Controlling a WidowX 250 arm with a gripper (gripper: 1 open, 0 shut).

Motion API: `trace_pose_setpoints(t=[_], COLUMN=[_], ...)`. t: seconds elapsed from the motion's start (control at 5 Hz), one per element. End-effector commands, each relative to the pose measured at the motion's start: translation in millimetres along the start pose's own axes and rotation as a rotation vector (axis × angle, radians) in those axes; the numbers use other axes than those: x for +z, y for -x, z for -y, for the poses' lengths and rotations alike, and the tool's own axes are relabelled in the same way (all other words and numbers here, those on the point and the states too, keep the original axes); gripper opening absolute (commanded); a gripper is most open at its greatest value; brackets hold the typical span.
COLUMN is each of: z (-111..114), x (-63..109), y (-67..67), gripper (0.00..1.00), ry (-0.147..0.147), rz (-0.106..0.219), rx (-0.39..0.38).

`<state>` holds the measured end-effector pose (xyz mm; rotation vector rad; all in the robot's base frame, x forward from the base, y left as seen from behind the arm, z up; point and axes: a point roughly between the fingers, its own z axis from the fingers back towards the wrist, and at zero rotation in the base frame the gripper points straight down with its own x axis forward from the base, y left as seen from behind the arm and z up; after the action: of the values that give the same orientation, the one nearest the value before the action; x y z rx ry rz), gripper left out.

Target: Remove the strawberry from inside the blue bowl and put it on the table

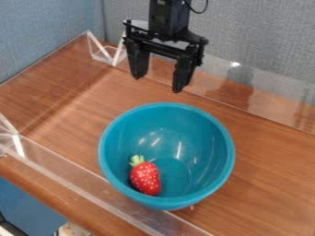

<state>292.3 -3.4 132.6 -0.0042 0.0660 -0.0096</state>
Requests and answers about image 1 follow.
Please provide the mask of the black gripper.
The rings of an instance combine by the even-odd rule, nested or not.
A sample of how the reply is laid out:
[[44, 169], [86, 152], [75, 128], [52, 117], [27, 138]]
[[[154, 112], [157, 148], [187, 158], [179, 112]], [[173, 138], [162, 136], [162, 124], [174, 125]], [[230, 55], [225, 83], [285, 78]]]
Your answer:
[[182, 92], [190, 84], [197, 66], [202, 65], [209, 40], [189, 29], [182, 29], [173, 36], [150, 31], [147, 21], [127, 19], [123, 24], [126, 26], [123, 40], [134, 78], [139, 79], [149, 73], [150, 54], [159, 54], [178, 61], [173, 91]]

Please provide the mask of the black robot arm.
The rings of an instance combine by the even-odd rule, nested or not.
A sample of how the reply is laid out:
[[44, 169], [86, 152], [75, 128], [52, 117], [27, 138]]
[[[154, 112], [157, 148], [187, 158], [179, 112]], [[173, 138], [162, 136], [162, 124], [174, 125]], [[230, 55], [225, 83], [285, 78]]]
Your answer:
[[203, 63], [209, 40], [189, 29], [193, 0], [150, 0], [150, 20], [123, 21], [131, 73], [135, 79], [150, 70], [150, 54], [157, 53], [177, 60], [173, 91], [182, 92], [190, 84], [195, 69]]

